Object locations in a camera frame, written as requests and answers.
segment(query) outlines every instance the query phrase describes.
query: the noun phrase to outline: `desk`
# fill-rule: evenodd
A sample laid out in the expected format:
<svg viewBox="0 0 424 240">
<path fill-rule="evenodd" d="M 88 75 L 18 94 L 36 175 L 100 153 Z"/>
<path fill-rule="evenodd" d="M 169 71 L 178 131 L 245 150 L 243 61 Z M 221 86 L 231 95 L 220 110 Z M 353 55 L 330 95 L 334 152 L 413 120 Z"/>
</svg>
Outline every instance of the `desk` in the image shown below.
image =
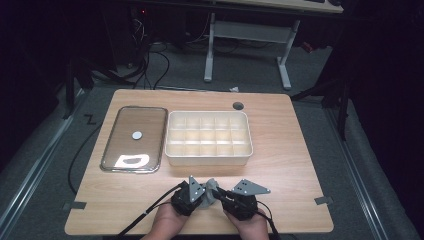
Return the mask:
<svg viewBox="0 0 424 240">
<path fill-rule="evenodd" d="M 153 174 L 103 172 L 102 154 L 116 114 L 123 106 L 164 107 L 175 110 L 232 111 L 234 102 L 245 106 L 254 153 L 245 166 L 173 167 L 165 154 Z M 257 199 L 269 206 L 281 233 L 330 232 L 333 222 L 325 204 L 314 201 L 323 193 L 318 182 L 290 98 L 282 94 L 118 90 L 115 92 L 72 209 L 65 231 L 70 235 L 119 233 L 166 191 L 193 175 L 199 183 L 215 178 L 231 189 L 242 178 L 269 188 Z M 150 230 L 155 211 L 129 234 Z M 181 234 L 235 234 L 220 202 L 196 209 Z"/>
<path fill-rule="evenodd" d="M 328 1 L 325 1 L 324 3 L 316 3 L 302 0 L 218 0 L 217 2 L 237 3 L 262 7 L 288 8 L 300 11 L 317 11 L 324 13 L 341 13 L 343 11 L 343 8 L 333 6 Z M 238 22 L 215 21 L 215 13 L 212 13 L 210 18 L 211 20 L 209 27 L 209 47 L 206 56 L 204 75 L 205 82 L 212 81 L 214 61 L 214 38 L 225 37 L 272 43 L 283 43 L 285 46 L 284 51 L 282 52 L 281 57 L 277 58 L 277 65 L 280 71 L 280 77 L 283 84 L 283 88 L 285 90 L 291 89 L 291 83 L 285 64 L 293 41 L 296 37 L 296 33 L 298 31 L 298 27 L 300 24 L 299 20 L 294 21 L 294 24 L 291 27 L 275 27 Z"/>
</svg>

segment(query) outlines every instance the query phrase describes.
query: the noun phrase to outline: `metal bracket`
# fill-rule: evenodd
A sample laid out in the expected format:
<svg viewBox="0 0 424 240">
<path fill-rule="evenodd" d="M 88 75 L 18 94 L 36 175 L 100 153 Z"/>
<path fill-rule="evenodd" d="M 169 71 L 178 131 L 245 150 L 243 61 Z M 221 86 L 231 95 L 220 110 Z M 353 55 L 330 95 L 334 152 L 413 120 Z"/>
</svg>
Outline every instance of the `metal bracket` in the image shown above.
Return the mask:
<svg viewBox="0 0 424 240">
<path fill-rule="evenodd" d="M 205 193 L 205 188 L 202 187 L 193 176 L 188 178 L 189 180 L 189 189 L 190 189 L 190 202 L 196 201 L 200 198 L 203 193 Z"/>
<path fill-rule="evenodd" d="M 231 191 L 243 196 L 271 193 L 271 190 L 268 188 L 262 187 L 246 179 L 242 179 L 233 189 L 231 189 Z"/>
</svg>

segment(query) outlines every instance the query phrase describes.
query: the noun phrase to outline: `white plastic tray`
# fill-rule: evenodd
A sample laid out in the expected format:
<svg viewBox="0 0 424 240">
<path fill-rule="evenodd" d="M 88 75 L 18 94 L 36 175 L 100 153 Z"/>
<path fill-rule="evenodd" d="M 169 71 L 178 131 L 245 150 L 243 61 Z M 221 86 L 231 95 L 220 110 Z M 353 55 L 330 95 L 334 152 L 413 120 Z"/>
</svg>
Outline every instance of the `white plastic tray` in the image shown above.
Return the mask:
<svg viewBox="0 0 424 240">
<path fill-rule="evenodd" d="M 174 166 L 245 165 L 253 154 L 247 116 L 240 111 L 174 111 L 165 154 Z"/>
</svg>

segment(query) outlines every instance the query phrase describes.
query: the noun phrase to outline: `hand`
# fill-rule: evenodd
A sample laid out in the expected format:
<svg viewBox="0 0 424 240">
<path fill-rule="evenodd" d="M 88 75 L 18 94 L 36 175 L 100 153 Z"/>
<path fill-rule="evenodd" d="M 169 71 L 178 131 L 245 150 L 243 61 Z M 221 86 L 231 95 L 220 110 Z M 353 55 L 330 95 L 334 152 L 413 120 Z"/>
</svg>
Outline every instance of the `hand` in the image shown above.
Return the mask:
<svg viewBox="0 0 424 240">
<path fill-rule="evenodd" d="M 153 220 L 152 229 L 142 238 L 143 240 L 169 240 L 184 227 L 189 217 L 178 214 L 170 204 L 170 199 L 165 202 L 168 203 L 159 207 Z"/>
<path fill-rule="evenodd" d="M 262 209 L 258 209 L 260 213 L 265 214 Z M 228 219 L 236 226 L 241 239 L 243 240 L 269 240 L 267 220 L 255 214 L 250 220 L 239 221 L 229 212 L 224 211 Z"/>
</svg>

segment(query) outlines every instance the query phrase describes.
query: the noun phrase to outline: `black tape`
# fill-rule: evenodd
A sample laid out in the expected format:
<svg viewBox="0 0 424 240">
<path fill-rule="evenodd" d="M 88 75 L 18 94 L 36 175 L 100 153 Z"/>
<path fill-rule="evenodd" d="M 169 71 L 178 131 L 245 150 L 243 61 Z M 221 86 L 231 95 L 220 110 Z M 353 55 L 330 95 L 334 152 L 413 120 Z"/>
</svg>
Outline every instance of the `black tape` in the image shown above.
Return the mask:
<svg viewBox="0 0 424 240">
<path fill-rule="evenodd" d="M 324 197 L 315 198 L 314 200 L 315 200 L 315 203 L 317 205 L 321 205 L 321 204 L 324 204 L 324 203 L 326 203 L 327 205 L 330 205 L 330 204 L 332 204 L 334 202 L 332 197 L 325 197 L 325 196 Z"/>
<path fill-rule="evenodd" d="M 73 202 L 73 203 L 66 202 L 65 204 L 63 204 L 63 210 L 69 211 L 71 209 L 85 209 L 86 205 L 87 205 L 86 202 Z"/>
</svg>

